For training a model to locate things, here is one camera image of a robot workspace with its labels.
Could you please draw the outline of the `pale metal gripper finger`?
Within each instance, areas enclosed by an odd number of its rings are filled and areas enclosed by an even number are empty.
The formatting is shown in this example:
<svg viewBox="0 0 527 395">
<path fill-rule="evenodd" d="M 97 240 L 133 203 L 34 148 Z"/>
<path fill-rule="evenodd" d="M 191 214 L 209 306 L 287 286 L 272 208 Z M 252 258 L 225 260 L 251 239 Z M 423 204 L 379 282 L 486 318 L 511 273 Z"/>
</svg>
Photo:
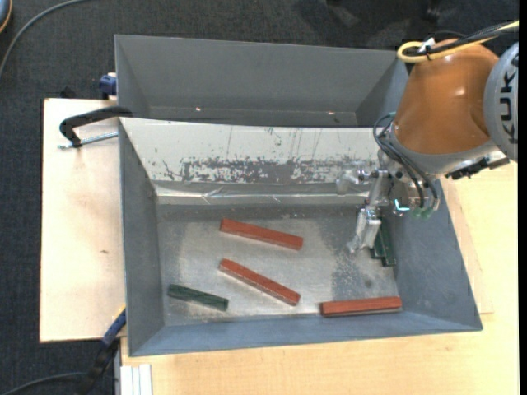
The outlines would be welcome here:
<svg viewBox="0 0 527 395">
<path fill-rule="evenodd" d="M 362 208 L 357 215 L 354 235 L 347 247 L 351 253 L 361 249 L 372 249 L 374 246 L 374 216 L 367 208 Z"/>
<path fill-rule="evenodd" d="M 372 248 L 375 245 L 375 239 L 381 224 L 382 221 L 379 218 L 368 218 L 366 220 L 366 228 L 364 231 L 364 245 L 366 247 Z"/>
</svg>

